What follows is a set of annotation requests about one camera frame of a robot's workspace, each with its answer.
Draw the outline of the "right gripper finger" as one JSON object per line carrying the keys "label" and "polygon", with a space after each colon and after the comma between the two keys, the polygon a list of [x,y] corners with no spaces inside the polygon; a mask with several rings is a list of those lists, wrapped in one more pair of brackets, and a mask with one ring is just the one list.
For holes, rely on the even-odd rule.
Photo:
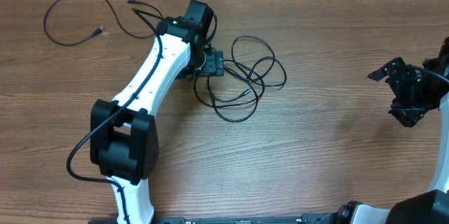
{"label": "right gripper finger", "polygon": [[389,76],[393,71],[397,70],[400,67],[404,67],[406,64],[404,63],[401,57],[394,58],[381,66],[378,70],[375,70],[367,75],[367,78],[373,81],[380,81],[383,78]]}
{"label": "right gripper finger", "polygon": [[391,108],[389,113],[404,127],[411,128],[424,117],[428,110],[418,107]]}

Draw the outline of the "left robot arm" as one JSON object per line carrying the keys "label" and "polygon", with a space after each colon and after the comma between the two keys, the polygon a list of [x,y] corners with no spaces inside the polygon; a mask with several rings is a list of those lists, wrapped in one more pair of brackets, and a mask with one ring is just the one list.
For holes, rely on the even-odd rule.
{"label": "left robot arm", "polygon": [[183,16],[164,18],[151,52],[130,83],[91,110],[90,158],[112,184],[119,213],[113,223],[151,223],[149,176],[159,157],[156,113],[175,79],[221,77],[224,59],[210,47],[216,18],[208,4],[191,0]]}

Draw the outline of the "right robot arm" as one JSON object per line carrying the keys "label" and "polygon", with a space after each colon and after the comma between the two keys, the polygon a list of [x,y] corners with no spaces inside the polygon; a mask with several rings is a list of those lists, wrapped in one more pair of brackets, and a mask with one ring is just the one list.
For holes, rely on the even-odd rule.
{"label": "right robot arm", "polygon": [[403,200],[391,209],[379,209],[357,201],[343,204],[320,223],[434,224],[448,222],[448,39],[444,39],[436,58],[426,59],[421,67],[407,65],[398,57],[368,75],[382,79],[395,98],[389,113],[404,127],[411,128],[430,110],[441,113],[441,140],[438,160],[429,189]]}

